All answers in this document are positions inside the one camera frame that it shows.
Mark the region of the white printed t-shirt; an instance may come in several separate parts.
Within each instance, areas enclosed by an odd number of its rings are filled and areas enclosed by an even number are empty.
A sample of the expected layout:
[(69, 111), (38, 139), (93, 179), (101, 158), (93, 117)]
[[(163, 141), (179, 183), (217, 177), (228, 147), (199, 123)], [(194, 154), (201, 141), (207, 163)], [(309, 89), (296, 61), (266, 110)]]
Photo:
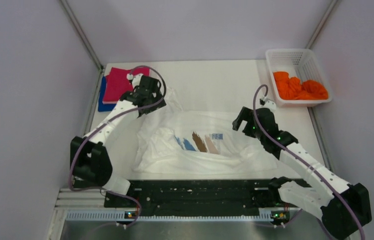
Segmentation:
[(232, 130), (234, 114), (184, 110), (173, 89), (145, 116), (133, 170), (149, 174), (236, 175), (277, 168), (260, 142)]

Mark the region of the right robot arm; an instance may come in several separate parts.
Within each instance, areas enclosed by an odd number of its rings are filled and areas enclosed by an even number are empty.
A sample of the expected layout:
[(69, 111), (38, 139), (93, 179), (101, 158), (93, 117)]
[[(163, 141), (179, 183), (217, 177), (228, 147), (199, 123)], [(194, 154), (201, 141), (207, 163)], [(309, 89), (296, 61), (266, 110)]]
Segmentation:
[(242, 107), (233, 130), (246, 122), (243, 133), (260, 141), (264, 150), (294, 170), (310, 187), (288, 177), (269, 182), (268, 200), (274, 206), (295, 205), (321, 221), (325, 230), (344, 240), (372, 221), (370, 195), (361, 183), (351, 184), (312, 157), (291, 133), (280, 130), (268, 108)]

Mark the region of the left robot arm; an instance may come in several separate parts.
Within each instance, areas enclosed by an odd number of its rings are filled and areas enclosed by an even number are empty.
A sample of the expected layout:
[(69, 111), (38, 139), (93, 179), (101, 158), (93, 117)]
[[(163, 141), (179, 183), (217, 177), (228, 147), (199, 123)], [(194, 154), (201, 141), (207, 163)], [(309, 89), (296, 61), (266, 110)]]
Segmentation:
[(116, 162), (110, 158), (108, 148), (137, 118), (166, 105), (160, 80), (143, 74), (127, 77), (134, 84), (133, 90), (122, 94), (97, 127), (70, 143), (70, 174), (94, 188), (117, 193), (116, 200), (124, 207), (133, 204), (135, 193), (129, 189), (130, 182), (116, 173)]

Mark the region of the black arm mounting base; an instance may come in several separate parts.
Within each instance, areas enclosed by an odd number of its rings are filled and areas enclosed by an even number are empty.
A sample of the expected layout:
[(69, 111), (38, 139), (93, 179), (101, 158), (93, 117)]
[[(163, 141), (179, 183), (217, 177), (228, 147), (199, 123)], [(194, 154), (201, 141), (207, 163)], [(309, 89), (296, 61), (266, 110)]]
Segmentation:
[(258, 216), (264, 209), (292, 210), (274, 199), (269, 179), (133, 180), (127, 195), (142, 206), (142, 217)]

